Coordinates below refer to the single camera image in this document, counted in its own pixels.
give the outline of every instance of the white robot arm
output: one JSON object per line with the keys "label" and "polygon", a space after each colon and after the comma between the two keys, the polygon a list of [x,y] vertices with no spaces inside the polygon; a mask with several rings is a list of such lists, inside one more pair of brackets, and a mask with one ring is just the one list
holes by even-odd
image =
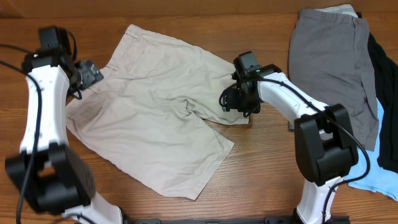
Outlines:
{"label": "white robot arm", "polygon": [[[318,109],[324,111],[328,106],[325,103],[319,102],[312,97],[308,96],[302,90],[297,88],[289,81],[286,75],[282,72],[275,72],[265,76],[266,79],[284,82],[286,85],[291,86],[298,91],[304,98],[311,102]],[[313,115],[317,112],[305,104],[296,94],[292,93],[284,86],[280,86],[272,82],[258,82],[258,92],[260,99],[264,102],[271,104],[277,108],[292,124],[297,118],[303,115]],[[326,200],[326,195],[330,187],[338,182],[343,181],[342,177],[335,177],[325,182],[325,184],[318,186],[314,182],[305,180],[302,199],[297,206],[297,215],[304,224],[321,224],[322,223],[322,208]],[[336,192],[334,191],[328,201],[326,209],[326,218],[329,220],[331,217],[330,208],[333,203]]]}
{"label": "white robot arm", "polygon": [[[91,169],[69,148],[65,103],[68,96],[102,79],[91,61],[74,64],[66,30],[48,27],[39,30],[42,48],[28,54],[22,67],[39,85],[27,77],[29,105],[27,125],[20,154],[6,159],[6,172],[21,190],[25,176],[29,181],[21,194],[36,212],[50,212],[74,218],[83,224],[127,224],[123,211],[108,203],[95,189]],[[33,150],[37,113],[41,113],[37,149]],[[32,170],[26,161],[34,159]],[[53,167],[55,173],[42,177],[39,172]]]}

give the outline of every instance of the gray shorts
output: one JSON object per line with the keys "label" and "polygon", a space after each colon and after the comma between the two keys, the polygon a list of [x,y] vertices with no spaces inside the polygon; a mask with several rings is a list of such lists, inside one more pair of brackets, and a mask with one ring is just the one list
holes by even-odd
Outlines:
{"label": "gray shorts", "polygon": [[300,11],[289,49],[289,77],[305,93],[349,112],[355,137],[374,150],[377,119],[374,70],[366,19]]}

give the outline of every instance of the beige shorts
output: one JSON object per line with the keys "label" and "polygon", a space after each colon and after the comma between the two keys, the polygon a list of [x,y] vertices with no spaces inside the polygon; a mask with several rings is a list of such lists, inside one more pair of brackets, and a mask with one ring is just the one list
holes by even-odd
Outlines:
{"label": "beige shorts", "polygon": [[159,194],[195,200],[234,144],[202,119],[248,123],[218,104],[233,65],[131,25],[101,72],[104,80],[67,106],[68,129]]}

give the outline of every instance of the wood grain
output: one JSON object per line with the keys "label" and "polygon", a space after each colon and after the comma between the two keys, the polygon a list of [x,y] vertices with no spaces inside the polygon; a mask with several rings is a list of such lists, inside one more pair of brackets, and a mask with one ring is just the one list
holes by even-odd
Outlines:
{"label": "wood grain", "polygon": [[[370,30],[387,54],[398,62],[398,14],[364,13]],[[253,50],[263,64],[274,63],[287,71],[289,40],[297,14],[101,17],[90,19],[1,19],[0,42],[29,50],[39,46],[37,29],[58,25],[72,31],[78,41],[78,58],[105,66],[129,24],[182,39],[232,61]],[[24,56],[0,50],[1,60],[20,65]],[[0,67],[0,164],[17,154],[26,122],[27,88],[24,77]],[[196,201],[163,197],[118,170],[68,133],[71,147],[93,169],[97,191],[133,218],[163,220],[193,218],[261,218],[289,215],[300,201],[303,177],[295,162],[294,135],[287,120],[273,107],[262,105],[248,125],[223,126],[208,122],[235,142],[231,154]],[[0,223],[13,223],[19,196],[0,169]],[[25,203],[24,223],[51,223],[50,215],[37,215]],[[348,186],[339,188],[332,208],[349,215],[353,223],[398,223],[398,203]]]}
{"label": "wood grain", "polygon": [[18,18],[23,15],[9,0],[0,0],[0,17]]}
{"label": "wood grain", "polygon": [[395,0],[3,0],[25,18],[177,16],[297,13],[300,9],[351,4],[357,11],[397,12]]}

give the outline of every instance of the wooden table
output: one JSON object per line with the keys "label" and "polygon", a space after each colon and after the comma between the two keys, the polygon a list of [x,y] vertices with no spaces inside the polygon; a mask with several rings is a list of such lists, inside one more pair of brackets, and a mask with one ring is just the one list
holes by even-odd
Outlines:
{"label": "wooden table", "polygon": [[[398,14],[363,13],[371,32],[398,62]],[[37,29],[57,25],[72,31],[78,58],[103,67],[129,24],[182,39],[232,62],[253,50],[262,65],[274,63],[287,72],[289,40],[297,14],[112,17],[96,19],[1,19],[0,43],[35,50]],[[1,49],[0,60],[20,65],[24,55]],[[27,85],[22,75],[0,67],[0,161],[17,154],[27,114]],[[163,220],[197,218],[261,218],[290,215],[300,201],[303,176],[294,156],[294,135],[287,120],[264,104],[248,125],[208,122],[235,146],[196,201],[163,197],[118,170],[68,133],[70,145],[92,168],[97,191],[133,218]],[[0,169],[0,223],[14,223],[19,193]],[[380,193],[342,186],[332,212],[349,215],[353,223],[397,223],[398,203]],[[56,217],[37,215],[25,203],[23,223],[52,223]]]}

